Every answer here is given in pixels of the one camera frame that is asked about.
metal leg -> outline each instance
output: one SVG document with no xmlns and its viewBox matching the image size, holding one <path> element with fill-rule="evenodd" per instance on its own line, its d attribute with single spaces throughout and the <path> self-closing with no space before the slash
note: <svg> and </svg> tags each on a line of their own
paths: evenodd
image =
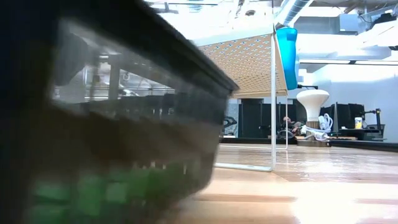
<svg viewBox="0 0 398 224">
<path fill-rule="evenodd" d="M 275 35 L 271 37 L 271 166 L 248 166 L 242 164 L 227 164 L 217 162 L 215 167 L 228 168 L 228 169 L 241 169 L 241 170 L 253 170 L 270 172 L 275 169 L 276 165 L 276 59 L 275 59 Z M 241 148 L 241 149 L 270 149 L 269 147 L 255 147 L 255 146 L 224 146 L 229 148 Z"/>
</svg>

plastic container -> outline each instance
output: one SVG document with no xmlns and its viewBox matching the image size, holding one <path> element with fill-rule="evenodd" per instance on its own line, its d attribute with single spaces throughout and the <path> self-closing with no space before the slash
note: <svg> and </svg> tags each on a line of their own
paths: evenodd
<svg viewBox="0 0 398 224">
<path fill-rule="evenodd" d="M 18 4 L 46 7 L 14 20 L 1 223 L 153 223 L 204 188 L 237 90 L 213 62 L 143 2 Z"/>
<path fill-rule="evenodd" d="M 276 34 L 279 43 L 280 57 L 282 58 L 284 67 L 287 89 L 294 90 L 297 88 L 297 76 L 299 75 L 299 64 L 297 63 L 298 57 L 296 53 L 297 29 L 283 28 L 277 30 Z"/>
</svg>

white wall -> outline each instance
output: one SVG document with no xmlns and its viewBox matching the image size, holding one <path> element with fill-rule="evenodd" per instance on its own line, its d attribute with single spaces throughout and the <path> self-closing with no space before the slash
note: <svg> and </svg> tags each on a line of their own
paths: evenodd
<svg viewBox="0 0 398 224">
<path fill-rule="evenodd" d="M 313 84 L 326 90 L 333 103 L 357 103 L 365 110 L 381 109 L 387 142 L 398 142 L 398 67 L 376 65 L 327 65 L 314 73 Z M 366 123 L 376 124 L 376 115 L 367 114 Z"/>
</svg>

